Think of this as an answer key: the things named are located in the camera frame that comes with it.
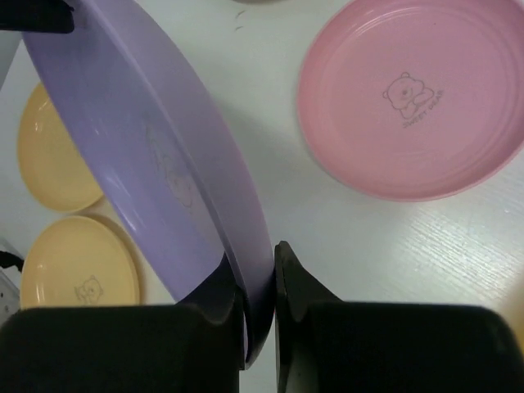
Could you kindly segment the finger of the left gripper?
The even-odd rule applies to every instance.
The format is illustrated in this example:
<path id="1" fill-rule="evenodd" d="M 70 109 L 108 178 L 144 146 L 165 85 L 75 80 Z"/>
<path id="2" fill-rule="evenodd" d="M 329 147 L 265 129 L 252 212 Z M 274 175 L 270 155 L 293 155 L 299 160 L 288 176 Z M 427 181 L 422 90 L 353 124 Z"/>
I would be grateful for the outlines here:
<path id="1" fill-rule="evenodd" d="M 1 30 L 70 34 L 88 26 L 81 3 L 62 0 L 1 0 Z"/>

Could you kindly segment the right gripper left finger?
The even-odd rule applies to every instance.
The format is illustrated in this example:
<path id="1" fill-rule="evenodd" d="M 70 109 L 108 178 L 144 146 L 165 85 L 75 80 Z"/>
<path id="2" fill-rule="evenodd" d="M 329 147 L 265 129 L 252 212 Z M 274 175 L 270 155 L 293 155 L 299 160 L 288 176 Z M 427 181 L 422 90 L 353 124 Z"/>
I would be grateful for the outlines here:
<path id="1" fill-rule="evenodd" d="M 227 260 L 174 305 L 27 309 L 1 329 L 4 392 L 236 392 L 243 366 Z"/>

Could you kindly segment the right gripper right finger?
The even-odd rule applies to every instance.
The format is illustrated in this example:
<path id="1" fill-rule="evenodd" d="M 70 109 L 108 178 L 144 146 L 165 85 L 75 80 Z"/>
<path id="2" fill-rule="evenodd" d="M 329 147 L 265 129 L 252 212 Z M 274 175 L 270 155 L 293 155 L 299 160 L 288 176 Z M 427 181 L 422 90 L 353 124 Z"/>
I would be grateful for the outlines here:
<path id="1" fill-rule="evenodd" d="M 287 242 L 274 258 L 279 391 L 522 391 L 522 352 L 494 311 L 344 301 Z"/>

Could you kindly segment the yellow plastic plate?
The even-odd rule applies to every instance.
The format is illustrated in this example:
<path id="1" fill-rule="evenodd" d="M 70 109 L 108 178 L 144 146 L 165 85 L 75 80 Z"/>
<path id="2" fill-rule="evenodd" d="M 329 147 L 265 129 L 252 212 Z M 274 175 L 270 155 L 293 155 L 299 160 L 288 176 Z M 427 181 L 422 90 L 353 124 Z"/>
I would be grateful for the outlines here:
<path id="1" fill-rule="evenodd" d="M 103 198 L 41 83 L 30 94 L 20 117 L 17 160 L 30 194 L 50 210 L 73 213 Z"/>
<path id="2" fill-rule="evenodd" d="M 48 226 L 25 258 L 20 306 L 137 305 L 138 275 L 126 245 L 106 225 L 69 216 Z"/>

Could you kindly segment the purple plastic plate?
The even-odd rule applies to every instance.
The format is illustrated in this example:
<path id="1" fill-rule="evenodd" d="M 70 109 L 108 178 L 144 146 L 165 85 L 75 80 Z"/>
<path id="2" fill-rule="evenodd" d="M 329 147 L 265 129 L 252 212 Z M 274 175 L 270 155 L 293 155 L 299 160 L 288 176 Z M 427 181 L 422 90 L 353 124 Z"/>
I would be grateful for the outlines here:
<path id="1" fill-rule="evenodd" d="M 23 40 L 80 155 L 174 299 L 227 260 L 245 363 L 273 319 L 273 253 L 255 185 L 219 108 L 135 1 L 71 1 L 73 29 Z"/>

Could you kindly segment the pink plastic plate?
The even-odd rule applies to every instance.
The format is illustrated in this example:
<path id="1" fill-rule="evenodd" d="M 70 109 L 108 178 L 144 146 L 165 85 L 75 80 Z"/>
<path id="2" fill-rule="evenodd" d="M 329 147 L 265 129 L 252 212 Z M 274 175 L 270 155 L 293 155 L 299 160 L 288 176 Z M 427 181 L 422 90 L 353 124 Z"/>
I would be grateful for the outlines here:
<path id="1" fill-rule="evenodd" d="M 306 53 L 296 113 L 314 159 L 357 191 L 474 187 L 523 148 L 523 4 L 349 2 Z"/>

